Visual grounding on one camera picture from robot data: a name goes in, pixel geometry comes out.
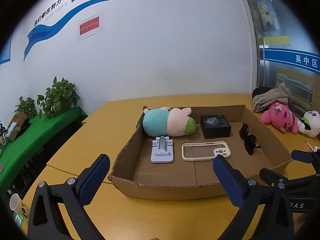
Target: qr code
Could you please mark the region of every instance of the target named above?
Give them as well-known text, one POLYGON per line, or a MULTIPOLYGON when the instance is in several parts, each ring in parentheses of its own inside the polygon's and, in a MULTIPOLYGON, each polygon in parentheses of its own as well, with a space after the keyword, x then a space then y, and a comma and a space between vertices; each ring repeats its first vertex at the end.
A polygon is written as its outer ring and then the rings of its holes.
POLYGON ((18 215, 16 215, 16 219, 14 220, 14 222, 18 227, 20 227, 22 220, 18 215))

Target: red paper notice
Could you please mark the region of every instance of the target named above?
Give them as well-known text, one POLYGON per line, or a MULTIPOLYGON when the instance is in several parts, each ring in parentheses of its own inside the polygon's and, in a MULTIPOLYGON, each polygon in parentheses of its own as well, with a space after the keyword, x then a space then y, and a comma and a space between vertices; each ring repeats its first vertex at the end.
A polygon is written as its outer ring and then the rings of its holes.
POLYGON ((85 34, 99 27, 99 16, 80 24, 80 35, 85 34))

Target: sunglasses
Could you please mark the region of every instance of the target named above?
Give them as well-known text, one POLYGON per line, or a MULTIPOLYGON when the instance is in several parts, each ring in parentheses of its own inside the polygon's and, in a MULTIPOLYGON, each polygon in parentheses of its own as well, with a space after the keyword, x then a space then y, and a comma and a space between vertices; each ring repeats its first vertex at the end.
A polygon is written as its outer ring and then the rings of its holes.
POLYGON ((253 135, 249 135, 249 125, 246 123, 243 124, 241 129, 239 130, 240 138, 244 141, 244 147, 247 150, 249 155, 253 154, 253 150, 255 148, 261 148, 261 145, 257 145, 257 138, 253 135))

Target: yellow table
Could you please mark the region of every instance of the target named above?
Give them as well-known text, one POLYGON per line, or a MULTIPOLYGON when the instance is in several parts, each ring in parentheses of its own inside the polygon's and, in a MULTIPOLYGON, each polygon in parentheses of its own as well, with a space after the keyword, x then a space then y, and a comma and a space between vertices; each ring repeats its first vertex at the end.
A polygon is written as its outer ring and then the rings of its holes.
MULTIPOLYGON (((101 153, 105 153, 110 157, 111 166, 113 166, 118 153, 134 133, 143 106, 157 108, 226 105, 246 105, 252 109, 252 97, 249 94, 183 95, 108 102, 83 121, 84 126, 58 150, 47 164, 78 176, 101 153)), ((268 127, 290 152, 295 149, 310 150, 304 140, 313 146, 319 144, 317 138, 310 138, 300 133, 293 135, 290 131, 283 134, 272 125, 268 127)), ((107 177, 104 182, 111 183, 107 177)))
MULTIPOLYGON (((111 165, 122 147, 135 130, 144 105, 149 108, 161 106, 221 106, 245 104, 251 109, 250 95, 191 95, 159 98, 140 98, 108 102, 84 120, 84 126, 76 132, 48 162, 24 202, 31 205, 37 184, 44 180, 49 185, 60 184, 89 167, 100 153, 109 155, 111 165)), ((317 138, 309 138, 291 132, 280 133, 268 126, 289 151, 308 151, 304 140, 312 146, 318 145, 317 138)), ((313 174, 310 164, 292 161, 284 176, 289 179, 313 174)), ((60 205, 66 225, 74 239, 79 239, 66 209, 60 205)), ((237 212, 226 196, 189 200, 157 201, 124 196, 113 185, 102 183, 86 212, 105 239, 112 240, 161 240, 217 239, 237 212)), ((246 239, 258 223, 262 207, 256 213, 246 239)), ((27 223, 22 226, 27 231, 27 223)))

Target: black box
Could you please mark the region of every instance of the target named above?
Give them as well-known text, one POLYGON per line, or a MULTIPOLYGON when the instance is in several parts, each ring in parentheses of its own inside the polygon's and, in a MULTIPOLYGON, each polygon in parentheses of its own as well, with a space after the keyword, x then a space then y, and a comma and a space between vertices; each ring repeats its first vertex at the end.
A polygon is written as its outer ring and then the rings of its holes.
POLYGON ((223 115, 202 115, 200 126, 205 139, 230 136, 231 125, 223 115))

